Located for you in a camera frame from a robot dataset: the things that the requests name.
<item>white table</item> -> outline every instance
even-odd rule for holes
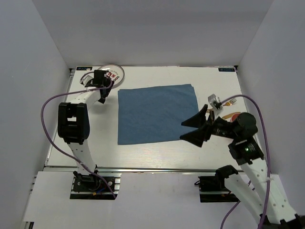
[[[116,200],[71,200],[73,173],[39,172],[23,220],[34,222],[33,229],[218,229],[235,203],[200,203],[198,176],[127,173]],[[279,176],[272,179],[285,195]],[[243,204],[225,223],[226,229],[256,227]]]
[[[91,132],[88,139],[92,158],[99,167],[139,167],[139,168],[179,168],[179,169],[217,169],[231,164],[240,169],[232,159],[228,144],[230,139],[212,136],[202,148],[185,141],[172,141],[152,144],[119,146],[118,140],[118,90],[144,88],[160,85],[190,83],[195,89],[199,110],[208,104],[207,97],[216,94],[225,99],[241,94],[235,72],[219,72],[218,68],[190,67],[124,67],[123,83],[112,89],[105,104],[95,103],[89,110]],[[76,71],[70,91],[84,89],[79,83],[86,71]],[[70,95],[67,101],[77,95]],[[222,115],[232,112],[245,112],[242,98],[236,105],[225,107]],[[64,151],[71,150],[56,134],[55,143]],[[51,149],[49,166],[76,166],[70,158],[56,149]]]

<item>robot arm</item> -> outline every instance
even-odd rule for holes
[[[106,73],[107,71],[95,70],[94,78],[87,76],[83,80],[88,91],[68,103],[60,103],[58,109],[59,137],[63,138],[73,155],[82,161],[90,171],[95,171],[97,166],[92,160],[87,141],[90,133],[88,110],[97,101],[104,103],[112,88],[112,82]],[[90,89],[102,87],[109,88],[90,91]],[[90,176],[79,163],[77,167],[79,177]]]
[[[213,108],[208,120],[205,118],[207,105],[204,105],[199,113],[182,122],[184,126],[198,129],[180,136],[180,139],[198,147],[201,147],[204,141],[208,141],[211,135],[233,139],[233,142],[229,145],[229,151],[250,178],[258,195],[243,182],[237,170],[232,166],[218,169],[216,176],[222,186],[232,191],[244,203],[256,222],[259,222],[263,212],[268,177],[266,160],[253,138],[258,131],[256,120],[249,113],[241,113],[236,120],[229,123],[218,117],[222,110],[219,98],[211,95],[208,100]],[[270,194],[267,206],[263,228],[302,229],[305,226],[305,217],[297,215],[272,179],[270,180]]]

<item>blue cloth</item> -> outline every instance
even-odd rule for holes
[[[120,89],[118,97],[119,145],[175,141],[194,130],[181,126],[198,112],[190,84]]]

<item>small object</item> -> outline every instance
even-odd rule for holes
[[[235,69],[234,68],[218,68],[218,71],[232,73],[232,72],[235,72]]]
[[[102,191],[104,191],[104,190],[105,190],[105,188],[103,187],[103,188],[101,188],[100,190],[94,192],[93,195],[95,196],[95,195],[99,194],[100,192],[102,192]]]
[[[236,98],[231,99],[230,101],[226,102],[225,104],[223,104],[223,106],[232,106],[237,102]],[[213,108],[207,109],[207,113],[209,113],[211,110],[213,110]]]
[[[222,119],[232,118],[234,115],[239,115],[240,112],[233,112],[222,117]]]
[[[218,118],[219,114],[223,111],[224,107],[220,102],[219,97],[217,97],[215,94],[212,94],[208,97],[208,102],[212,106],[212,109],[214,110],[214,117],[215,119]]]
[[[233,122],[238,116],[239,116],[240,112],[239,113],[236,113],[234,114],[232,117],[231,117],[231,120],[230,122]]]
[[[113,88],[118,87],[125,77],[124,69],[116,64],[107,64],[98,70],[108,71],[107,76],[113,81]]]

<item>white enclosure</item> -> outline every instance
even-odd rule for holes
[[[272,172],[304,215],[304,9],[302,0],[2,0],[0,228],[20,228],[43,170],[41,106],[67,91],[69,68],[105,63],[238,65],[242,93],[263,113]],[[51,134],[60,101],[46,109]],[[258,138],[264,145],[261,129]]]
[[[272,0],[33,0],[70,68],[237,65]]]

